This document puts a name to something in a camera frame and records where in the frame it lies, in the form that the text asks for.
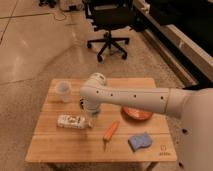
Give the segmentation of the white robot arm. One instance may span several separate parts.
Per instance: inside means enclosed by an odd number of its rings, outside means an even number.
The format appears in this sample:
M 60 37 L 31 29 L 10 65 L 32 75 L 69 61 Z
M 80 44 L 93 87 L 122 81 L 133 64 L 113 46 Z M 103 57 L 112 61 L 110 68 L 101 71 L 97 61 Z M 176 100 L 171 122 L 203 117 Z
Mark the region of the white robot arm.
M 80 96 L 90 115 L 102 104 L 114 104 L 179 118 L 180 171 L 213 171 L 213 88 L 115 88 L 94 73 L 82 84 Z

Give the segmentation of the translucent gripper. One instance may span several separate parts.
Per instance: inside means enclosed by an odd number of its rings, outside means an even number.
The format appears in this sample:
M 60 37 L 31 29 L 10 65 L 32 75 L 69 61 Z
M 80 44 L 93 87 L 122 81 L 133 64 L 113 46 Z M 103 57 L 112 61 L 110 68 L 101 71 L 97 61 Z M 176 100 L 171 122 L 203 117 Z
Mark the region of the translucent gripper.
M 93 128 L 96 124 L 96 120 L 98 118 L 100 110 L 99 109 L 95 109 L 95 110 L 85 109 L 84 113 L 86 115 L 86 120 L 87 120 L 88 126 L 90 128 Z

